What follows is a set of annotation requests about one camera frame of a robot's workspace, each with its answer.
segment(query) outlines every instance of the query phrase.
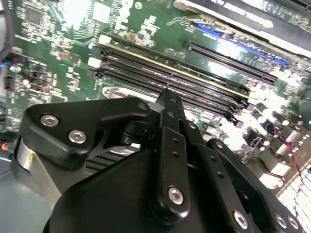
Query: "black metal bracket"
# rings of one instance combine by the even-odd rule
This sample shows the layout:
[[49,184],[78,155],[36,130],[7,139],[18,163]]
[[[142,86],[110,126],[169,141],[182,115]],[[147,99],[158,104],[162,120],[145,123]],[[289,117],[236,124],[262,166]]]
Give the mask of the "black metal bracket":
[[[25,112],[15,163],[29,174],[28,186],[52,207],[56,202],[46,232],[303,232],[225,144],[205,143],[175,93],[163,90],[150,106],[126,98]],[[140,151],[81,178],[88,157],[131,143],[140,143]]]

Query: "green circuit board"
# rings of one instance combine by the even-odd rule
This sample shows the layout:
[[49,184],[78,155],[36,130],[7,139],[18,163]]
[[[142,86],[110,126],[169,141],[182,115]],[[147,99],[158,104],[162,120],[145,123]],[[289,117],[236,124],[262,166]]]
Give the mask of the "green circuit board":
[[[180,64],[189,64],[202,72],[238,83],[250,89],[248,98],[254,103],[265,98],[279,98],[282,104],[277,109],[284,115],[294,112],[290,106],[297,101],[297,96],[293,93],[305,87],[303,81],[310,75],[308,59],[238,33],[213,18],[202,19],[201,15],[182,12],[173,6],[172,0],[80,0],[79,4],[72,0],[9,0],[9,3],[15,27],[12,53],[25,58],[18,72],[12,69],[8,72],[14,78],[14,88],[7,92],[6,126],[10,131],[18,131],[23,111],[34,104],[129,95],[154,101],[157,94],[151,91],[110,78],[87,75],[87,70],[94,66],[92,59],[96,58],[93,47],[104,44],[141,56],[147,56],[150,51],[149,59],[183,72],[191,70]],[[198,21],[204,24],[204,30],[197,28]],[[222,32],[221,36],[213,35],[213,30]],[[256,80],[245,72],[190,51],[189,44],[200,45],[264,71],[277,81],[268,84]],[[168,60],[152,52],[162,54]],[[29,76],[37,72],[37,67],[43,68],[45,75],[30,85]],[[116,91],[115,88],[119,95],[112,97],[111,90]],[[201,109],[187,105],[185,108],[200,127],[205,122],[218,126],[221,120]],[[218,130],[215,137],[221,133],[222,130]]]

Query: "ram slot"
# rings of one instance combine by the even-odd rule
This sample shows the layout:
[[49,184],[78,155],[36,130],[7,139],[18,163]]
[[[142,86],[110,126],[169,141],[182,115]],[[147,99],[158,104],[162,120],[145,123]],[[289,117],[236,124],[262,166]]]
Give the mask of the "ram slot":
[[[145,51],[146,48],[139,48],[139,50],[133,45],[132,47],[128,47],[128,50],[124,50],[117,46],[106,44],[102,48],[95,47],[93,52],[95,54],[104,54],[109,56],[118,57],[121,59],[130,59],[135,58],[135,62],[141,64],[142,66],[153,66],[161,69],[162,71],[167,72],[169,75],[176,76],[178,78],[187,79],[187,81],[196,83],[200,85],[209,86],[210,89],[218,90],[218,92],[222,92],[225,95],[231,96],[232,98],[236,98],[238,100],[247,101],[249,99],[248,94],[250,90],[244,85],[236,82],[232,82],[223,77],[214,75],[212,73],[197,69],[189,64],[183,63],[181,61],[177,61],[173,58],[169,58],[163,54],[159,54],[155,51]],[[157,56],[161,59],[165,59],[167,61],[172,62],[174,66],[165,65],[149,59],[148,57],[143,57],[140,54],[143,52],[148,52],[154,56]]]
[[194,96],[192,99],[201,102],[209,102],[210,104],[221,105],[224,107],[232,106],[237,108],[237,103],[233,99],[224,98],[224,96],[219,96],[217,93],[207,91],[206,89],[196,85],[185,83],[176,77],[170,77],[165,73],[156,71],[152,68],[138,67],[135,63],[128,63],[125,60],[110,60],[104,62],[105,67],[114,68],[115,70],[122,70],[134,73],[136,76],[140,76],[141,79],[145,78],[150,82],[160,83],[165,87],[175,88],[180,92],[187,93],[189,96]]
[[223,56],[220,53],[209,50],[208,48],[205,48],[193,42],[189,43],[188,52],[203,56],[211,62],[221,64],[234,70],[235,72],[244,74],[247,77],[254,78],[269,85],[273,85],[274,82],[277,81],[277,77],[274,75],[261,71],[255,67],[251,67],[247,64],[241,63],[230,57]]
[[[119,82],[126,83],[127,85],[131,84],[147,91],[154,92],[158,95],[161,93],[163,88],[166,87],[168,87],[173,92],[180,93],[178,88],[174,86],[166,86],[164,83],[161,82],[150,82],[146,80],[143,76],[138,76],[135,73],[130,74],[126,70],[120,71],[112,67],[105,67],[105,69],[101,69],[101,73],[104,74],[105,78],[117,80]],[[190,106],[194,106],[196,108],[211,112],[217,116],[224,117],[228,114],[228,112],[231,112],[231,108],[229,105],[228,107],[225,107],[221,105],[210,104],[209,101],[198,101],[195,96],[191,96],[189,93],[186,93],[186,95],[181,95],[181,99],[184,103]]]

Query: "black memory slot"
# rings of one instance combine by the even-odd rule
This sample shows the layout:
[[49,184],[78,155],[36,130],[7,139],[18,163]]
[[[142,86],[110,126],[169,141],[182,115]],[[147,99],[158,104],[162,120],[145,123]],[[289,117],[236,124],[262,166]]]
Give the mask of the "black memory slot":
[[199,93],[195,93],[195,95],[193,95],[191,91],[189,92],[189,90],[185,89],[184,87],[179,86],[179,85],[174,85],[173,83],[167,84],[167,82],[164,82],[161,79],[157,79],[157,78],[154,78],[151,76],[146,77],[146,76],[143,76],[142,74],[138,74],[137,72],[130,72],[128,69],[122,69],[119,67],[113,67],[112,66],[110,68],[112,68],[111,71],[113,71],[115,73],[119,73],[120,75],[126,76],[132,80],[142,82],[146,85],[153,85],[153,86],[159,87],[160,91],[163,88],[167,87],[176,93],[183,92],[184,95],[181,95],[181,96],[183,96],[187,100],[192,100],[192,101],[195,101],[197,103],[200,103],[201,105],[207,105],[208,107],[212,106],[215,109],[219,109],[221,111],[230,110],[230,106],[232,106],[228,102],[215,101],[215,100],[211,100],[207,97],[202,97],[201,99],[197,98],[197,94],[199,94]]
[[[115,71],[110,71],[110,70],[104,70],[103,71],[102,70],[102,72],[104,73],[104,76],[106,78],[110,78],[112,80],[118,80],[118,81],[120,81],[122,83],[126,83],[126,84],[132,84],[136,87],[139,87],[139,88],[147,90],[147,91],[151,91],[151,92],[156,93],[158,95],[163,90],[163,88],[156,86],[156,84],[155,84],[155,86],[152,86],[150,83],[145,83],[145,82],[142,82],[141,80],[139,80],[139,81],[134,80],[132,77],[126,77],[123,74],[119,74]],[[228,112],[230,112],[230,110],[217,109],[214,106],[208,106],[207,107],[206,105],[203,105],[202,103],[191,100],[191,99],[186,98],[184,96],[181,96],[181,99],[184,103],[189,105],[189,107],[195,107],[198,109],[202,109],[202,110],[208,111],[210,113],[213,113],[219,117],[224,117],[228,114]]]
[[200,86],[202,88],[205,88],[208,91],[211,91],[215,94],[218,94],[220,96],[223,96],[226,99],[230,99],[230,100],[235,101],[235,102],[241,102],[241,100],[244,100],[244,98],[241,98],[240,96],[237,96],[231,92],[225,91],[223,89],[216,88],[212,85],[208,85],[208,84],[203,83],[203,82],[199,82],[199,81],[194,80],[190,77],[187,77],[186,75],[182,75],[180,73],[172,72],[171,70],[168,70],[164,67],[157,66],[155,64],[152,64],[152,63],[149,63],[147,61],[138,59],[136,57],[132,57],[132,56],[125,54],[123,52],[120,52],[120,51],[115,51],[115,50],[110,51],[107,57],[116,58],[118,60],[126,60],[128,62],[135,63],[136,65],[139,64],[139,65],[141,65],[141,67],[144,67],[146,69],[150,69],[153,72],[161,73],[164,76],[174,77],[177,80],[181,80],[183,82],[190,83],[192,85]]
[[178,81],[182,81],[182,82],[188,83],[190,85],[199,86],[199,87],[205,89],[206,91],[210,91],[212,93],[215,93],[215,95],[219,96],[220,98],[229,99],[229,100],[232,100],[234,102],[241,100],[241,98],[238,98],[236,95],[232,94],[231,92],[218,89],[218,88],[211,86],[211,85],[208,85],[206,83],[198,82],[197,80],[193,80],[193,79],[191,79],[185,75],[182,75],[182,74],[176,74],[176,73],[172,74],[171,72],[167,72],[167,70],[163,70],[163,69],[159,70],[157,68],[157,66],[155,66],[153,64],[145,63],[144,67],[146,67],[151,72],[159,73],[162,76],[174,78]]
[[[131,52],[137,52],[137,54],[141,54],[141,52],[147,52],[149,54],[152,54],[154,56],[157,56],[161,59],[165,59],[167,61],[170,61],[172,62],[175,66],[177,67],[183,67],[183,69],[187,69],[188,70],[188,73],[192,74],[192,75],[195,75],[195,76],[200,76],[210,82],[214,82],[218,85],[221,85],[221,86],[224,86],[228,89],[232,89],[236,92],[239,92],[243,95],[248,95],[249,92],[250,92],[250,89],[247,88],[246,86],[240,84],[240,83],[237,83],[237,82],[233,82],[231,80],[228,80],[226,78],[223,78],[221,76],[218,76],[218,75],[215,75],[213,73],[210,73],[210,72],[207,72],[205,70],[202,70],[202,69],[199,69],[197,67],[194,67],[192,66],[191,64],[187,64],[185,62],[182,62],[180,60],[176,60],[174,58],[171,58],[169,56],[166,56],[164,54],[161,54],[159,52],[156,52],[156,51],[153,51],[153,50],[150,50],[148,48],[145,48],[145,47],[139,47],[138,45],[132,43],[132,42],[129,42],[129,41],[126,41],[126,40],[123,40],[121,38],[118,38],[118,37],[115,37],[114,35],[109,35],[110,37],[113,37],[113,40],[116,41],[116,42],[119,42],[119,43],[122,43],[122,44],[125,44],[125,45],[128,45],[130,46],[130,48],[128,48]],[[120,51],[112,51],[110,47],[106,47],[104,46],[104,49],[106,49],[109,52],[118,52],[119,55],[126,55],[125,53],[122,53]]]
[[137,78],[141,77],[139,78],[140,80],[145,78],[146,80],[159,83],[165,87],[175,88],[176,91],[178,90],[189,96],[192,96],[193,100],[197,100],[202,103],[210,102],[210,104],[212,105],[220,105],[225,108],[229,108],[230,106],[237,107],[237,104],[235,104],[236,103],[235,101],[230,102],[230,101],[227,101],[226,99],[215,97],[205,92],[204,93],[199,92],[193,87],[188,87],[188,86],[173,82],[172,80],[169,79],[169,77],[165,78],[164,75],[160,74],[159,72],[157,72],[156,73],[157,75],[155,75],[155,73],[153,73],[154,71],[150,70],[149,68],[148,69],[137,69],[133,66],[126,65],[124,62],[122,63],[122,61],[116,62],[112,60],[108,61],[106,65],[117,70],[122,70],[122,71],[133,73],[134,74],[133,77],[137,77]]
[[235,72],[244,74],[247,77],[254,78],[269,85],[273,85],[274,82],[277,81],[277,77],[274,75],[261,71],[255,67],[251,67],[230,57],[226,57],[193,42],[189,43],[188,52],[203,56],[211,62],[221,64],[234,70]]

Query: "pcie slot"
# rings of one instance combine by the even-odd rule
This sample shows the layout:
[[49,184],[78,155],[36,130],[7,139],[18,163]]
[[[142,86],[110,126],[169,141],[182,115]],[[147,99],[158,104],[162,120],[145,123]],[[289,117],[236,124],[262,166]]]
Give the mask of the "pcie slot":
[[[156,83],[154,85],[151,85],[151,83],[144,82],[142,80],[135,80],[135,79],[133,79],[133,77],[124,76],[123,74],[116,73],[115,71],[101,70],[101,72],[104,74],[104,77],[106,77],[106,78],[110,78],[112,80],[117,80],[117,81],[120,81],[120,82],[126,83],[126,84],[132,84],[133,86],[139,87],[139,88],[144,89],[144,90],[152,91],[158,95],[163,90],[163,88],[159,87],[159,85],[157,85]],[[195,100],[186,98],[184,96],[181,96],[181,99],[185,104],[188,104],[189,106],[193,106],[193,107],[211,112],[211,113],[213,113],[217,116],[220,116],[220,117],[224,117],[227,115],[228,112],[230,112],[229,109],[228,110],[219,109],[219,108],[216,108],[215,106],[211,106],[211,105],[209,105],[207,107],[203,103],[199,103]]]
[[239,46],[239,47],[241,47],[241,48],[243,48],[243,49],[245,49],[245,50],[247,50],[247,51],[249,51],[249,52],[252,52],[252,53],[254,53],[254,54],[258,55],[258,56],[261,56],[261,57],[264,57],[264,58],[266,58],[266,59],[272,60],[272,61],[274,61],[274,62],[276,62],[276,63],[278,63],[278,64],[280,64],[280,65],[282,65],[282,66],[286,66],[286,67],[287,67],[287,66],[289,65],[289,62],[287,62],[287,61],[283,61],[283,60],[278,59],[278,58],[273,57],[273,56],[267,56],[267,55],[266,55],[264,52],[262,52],[262,51],[257,51],[257,50],[255,50],[255,49],[253,49],[253,48],[250,48],[250,47],[248,47],[248,46],[246,46],[246,45],[244,45],[244,44],[242,44],[242,43],[240,43],[240,42],[231,40],[231,39],[226,38],[226,37],[222,37],[221,34],[220,34],[220,32],[211,30],[211,29],[209,29],[209,28],[206,28],[206,27],[205,27],[204,25],[202,25],[202,24],[197,24],[197,25],[196,25],[196,28],[199,29],[199,30],[201,30],[201,31],[203,31],[203,32],[205,32],[205,33],[208,33],[208,34],[210,34],[210,35],[212,35],[212,36],[214,36],[214,37],[216,37],[216,38],[218,38],[218,39],[229,41],[229,42],[231,42],[232,44],[235,44],[235,45],[237,45],[237,46]]
[[224,107],[224,108],[229,108],[230,106],[236,106],[235,102],[230,102],[225,99],[221,98],[216,98],[214,96],[211,96],[207,93],[202,93],[196,90],[193,87],[186,87],[182,84],[172,82],[169,79],[165,79],[163,75],[160,75],[159,73],[155,75],[155,73],[151,73],[150,70],[148,69],[137,69],[131,66],[126,65],[125,62],[123,63],[117,63],[115,61],[108,61],[105,63],[105,68],[108,69],[114,69],[114,70],[119,70],[122,74],[126,73],[131,73],[133,74],[132,76],[135,79],[138,79],[140,81],[142,80],[148,80],[148,82],[153,82],[162,85],[163,87],[169,87],[171,89],[175,89],[175,91],[180,91],[184,93],[184,95],[187,95],[188,98],[192,96],[192,100],[199,101],[205,104],[209,105],[217,105],[218,107]]
[[241,99],[244,99],[244,98],[241,98],[240,96],[237,96],[231,92],[225,91],[223,89],[216,88],[215,86],[208,85],[206,83],[198,82],[197,80],[191,79],[190,77],[188,77],[186,75],[183,75],[183,74],[180,74],[177,72],[171,72],[170,70],[167,70],[164,67],[157,66],[155,64],[148,63],[148,62],[140,60],[140,59],[136,59],[133,56],[130,56],[130,55],[125,54],[125,53],[120,52],[120,51],[110,50],[107,53],[107,57],[114,59],[114,60],[127,60],[129,62],[136,64],[136,65],[140,65],[141,67],[152,70],[153,72],[161,73],[163,76],[176,78],[178,80],[182,80],[183,82],[187,82],[187,83],[190,83],[192,85],[199,86],[199,87],[204,88],[210,92],[215,93],[218,96],[222,96],[223,98],[226,98],[226,99],[230,99],[233,101],[240,101]]
[[275,81],[277,81],[277,77],[273,76],[267,72],[261,71],[255,67],[251,67],[249,65],[243,64],[239,61],[236,61],[232,58],[223,56],[220,53],[209,50],[203,46],[194,44],[193,42],[189,43],[188,52],[197,54],[199,56],[205,57],[207,60],[216,62],[223,66],[226,66],[238,73],[244,74],[247,77],[254,78],[256,80],[265,82],[269,85],[273,85]]
[[244,86],[240,83],[233,82],[233,81],[228,80],[226,78],[223,78],[221,76],[218,76],[218,75],[215,75],[213,73],[207,72],[205,70],[196,68],[190,64],[184,63],[184,62],[179,61],[179,60],[175,60],[169,56],[166,56],[166,55],[161,54],[159,52],[156,52],[154,50],[150,50],[150,49],[147,49],[144,47],[138,47],[138,45],[136,45],[132,42],[120,39],[114,35],[109,34],[109,36],[111,36],[113,38],[113,41],[128,45],[129,47],[127,49],[129,49],[129,50],[124,50],[122,48],[119,48],[119,47],[111,45],[111,44],[104,45],[104,49],[106,49],[106,50],[113,48],[115,51],[121,52],[122,54],[132,55],[135,58],[138,58],[139,60],[142,60],[142,61],[145,61],[145,62],[148,62],[151,64],[157,63],[156,61],[153,61],[153,60],[148,59],[146,57],[140,56],[141,52],[146,52],[146,53],[151,54],[153,56],[156,56],[156,57],[165,59],[167,61],[170,61],[175,66],[179,67],[178,72],[176,72],[177,69],[175,68],[175,66],[168,67],[164,64],[161,64],[162,67],[167,67],[167,70],[170,70],[173,73],[183,74],[185,77],[189,78],[193,82],[207,84],[208,86],[214,87],[215,89],[218,89],[219,91],[225,91],[227,93],[235,95],[238,98],[242,98],[243,100],[249,99],[248,94],[249,94],[250,90],[246,86]]

